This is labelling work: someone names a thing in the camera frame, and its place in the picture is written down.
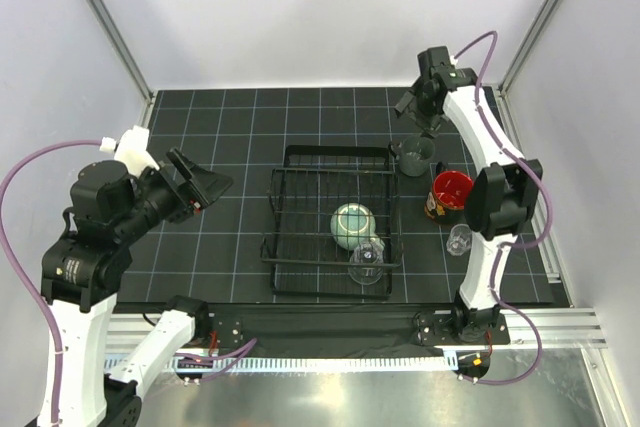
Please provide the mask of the dark green ceramic mug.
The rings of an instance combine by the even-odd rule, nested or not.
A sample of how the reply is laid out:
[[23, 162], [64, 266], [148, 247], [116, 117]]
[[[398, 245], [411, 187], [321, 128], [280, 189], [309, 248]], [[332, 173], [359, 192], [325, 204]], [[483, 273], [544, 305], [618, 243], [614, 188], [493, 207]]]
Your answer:
[[388, 150], [404, 175], [420, 177], [429, 170], [435, 144], [428, 137], [412, 135], [403, 141], [391, 141]]

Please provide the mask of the teal speckled ceramic mug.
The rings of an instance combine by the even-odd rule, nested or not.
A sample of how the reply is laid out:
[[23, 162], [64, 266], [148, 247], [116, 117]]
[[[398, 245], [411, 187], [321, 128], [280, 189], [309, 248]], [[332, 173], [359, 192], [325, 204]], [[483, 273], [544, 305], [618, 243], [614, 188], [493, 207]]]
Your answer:
[[384, 241], [376, 233], [373, 213], [359, 203], [338, 207], [330, 219], [330, 231], [335, 243], [344, 250], [353, 251], [361, 242]]

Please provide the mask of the large clear plastic cup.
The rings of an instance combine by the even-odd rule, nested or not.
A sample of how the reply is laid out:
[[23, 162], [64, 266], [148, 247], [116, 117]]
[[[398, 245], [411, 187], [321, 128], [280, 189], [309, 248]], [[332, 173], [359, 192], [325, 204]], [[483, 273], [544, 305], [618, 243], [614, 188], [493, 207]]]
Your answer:
[[348, 274], [361, 286], [377, 283], [383, 274], [381, 267], [384, 257], [384, 246], [379, 241], [361, 242], [352, 252]]

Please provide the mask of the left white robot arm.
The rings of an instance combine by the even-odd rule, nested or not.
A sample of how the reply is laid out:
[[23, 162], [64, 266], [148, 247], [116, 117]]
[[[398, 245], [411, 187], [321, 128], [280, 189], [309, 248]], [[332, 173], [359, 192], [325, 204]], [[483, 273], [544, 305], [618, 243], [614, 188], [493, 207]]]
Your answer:
[[167, 157], [181, 183], [153, 158], [137, 170], [103, 160], [84, 167], [70, 189], [64, 231], [42, 259], [41, 294], [59, 333], [51, 338], [35, 426], [132, 426], [176, 351], [210, 339], [207, 303], [176, 295], [123, 366], [104, 369], [108, 326], [132, 246], [163, 222], [179, 224], [200, 213], [233, 184], [176, 148]]

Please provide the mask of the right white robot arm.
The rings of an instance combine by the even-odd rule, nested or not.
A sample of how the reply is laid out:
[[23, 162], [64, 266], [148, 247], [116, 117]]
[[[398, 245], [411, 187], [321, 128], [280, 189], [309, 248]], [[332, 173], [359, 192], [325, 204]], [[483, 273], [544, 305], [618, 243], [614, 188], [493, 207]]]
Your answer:
[[448, 323], [455, 340], [473, 343], [499, 325], [507, 259], [533, 216], [543, 169], [508, 139], [472, 69], [457, 67], [444, 46], [419, 53], [417, 60], [419, 76], [396, 104], [397, 116], [408, 116], [429, 138], [435, 138], [442, 120], [448, 119], [477, 173], [463, 203], [472, 232], [471, 253]]

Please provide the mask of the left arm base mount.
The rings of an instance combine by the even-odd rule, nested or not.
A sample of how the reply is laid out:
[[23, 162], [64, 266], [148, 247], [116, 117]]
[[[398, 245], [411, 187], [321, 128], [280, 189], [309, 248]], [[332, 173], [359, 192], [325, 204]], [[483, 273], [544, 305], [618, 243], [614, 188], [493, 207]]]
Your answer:
[[[209, 340], [206, 355], [180, 353], [185, 345], [206, 340]], [[165, 304], [155, 326], [139, 345], [139, 354], [142, 355], [139, 367], [143, 374], [140, 385], [151, 385], [164, 366], [176, 357], [189, 367], [210, 369], [208, 374], [200, 377], [185, 376], [185, 385], [211, 382], [230, 372], [248, 356], [257, 343], [258, 339], [252, 338], [228, 353], [214, 355], [214, 351], [219, 350], [218, 335], [208, 304], [202, 300], [176, 295]]]

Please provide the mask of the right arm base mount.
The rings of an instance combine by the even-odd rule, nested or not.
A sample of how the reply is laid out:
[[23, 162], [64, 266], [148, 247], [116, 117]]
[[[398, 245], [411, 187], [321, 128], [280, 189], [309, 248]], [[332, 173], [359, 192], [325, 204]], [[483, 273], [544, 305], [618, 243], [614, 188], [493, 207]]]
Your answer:
[[460, 378], [479, 382], [491, 366], [493, 354], [509, 346], [511, 338], [502, 315], [496, 326], [458, 327], [450, 312], [419, 312], [413, 318], [414, 342], [429, 354], [442, 354]]

